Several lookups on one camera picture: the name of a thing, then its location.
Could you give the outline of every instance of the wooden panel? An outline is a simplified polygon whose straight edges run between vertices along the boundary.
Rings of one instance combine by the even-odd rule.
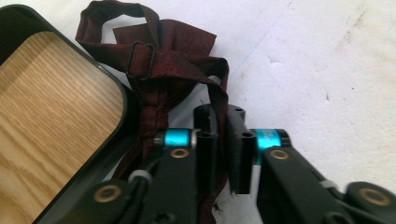
[[[54,33],[0,66],[0,222],[31,223],[117,127],[119,87]]]

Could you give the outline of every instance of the metal buckle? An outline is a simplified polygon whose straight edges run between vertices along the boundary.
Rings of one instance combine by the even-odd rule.
[[[151,48],[151,58],[150,58],[150,62],[149,62],[149,67],[148,67],[148,73],[145,77],[141,77],[140,80],[144,81],[146,79],[148,79],[151,76],[151,71],[152,71],[152,65],[154,63],[154,56],[155,56],[155,47],[152,44],[145,44],[141,41],[135,41],[132,46],[131,46],[131,51],[129,53],[129,59],[128,59],[128,64],[126,65],[126,76],[128,77],[132,77],[132,78],[136,78],[136,76],[132,75],[129,73],[129,69],[131,68],[131,61],[132,61],[132,57],[134,55],[134,46],[136,45],[146,45],[149,46]]]

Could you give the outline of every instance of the maroon strap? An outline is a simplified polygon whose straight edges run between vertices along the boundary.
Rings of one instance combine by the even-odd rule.
[[[117,28],[117,44],[101,43],[103,24],[123,14],[145,17],[147,23]],[[229,68],[226,60],[208,56],[215,38],[180,21],[160,21],[154,11],[139,4],[91,2],[81,12],[77,42],[96,61],[125,72],[141,104],[139,139],[124,155],[113,177],[126,179],[140,165],[153,148],[154,134],[168,127],[168,111],[184,100],[198,82],[208,87],[223,143]],[[221,84],[208,78],[211,76],[219,77]],[[209,213],[214,197],[203,201],[206,203],[201,207],[210,203],[210,209],[200,215],[200,223],[213,223]]]

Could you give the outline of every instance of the white background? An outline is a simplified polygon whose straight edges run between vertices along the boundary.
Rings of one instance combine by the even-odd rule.
[[[74,41],[79,13],[89,3],[1,0],[0,7],[30,6]],[[161,19],[218,36],[211,55],[228,60],[230,103],[246,109],[249,128],[287,130],[293,145],[340,190],[368,181],[396,192],[395,1],[138,3]],[[107,23],[104,41],[114,39],[112,27],[140,22],[122,17]],[[218,200],[219,223],[260,223],[254,194],[225,195]]]

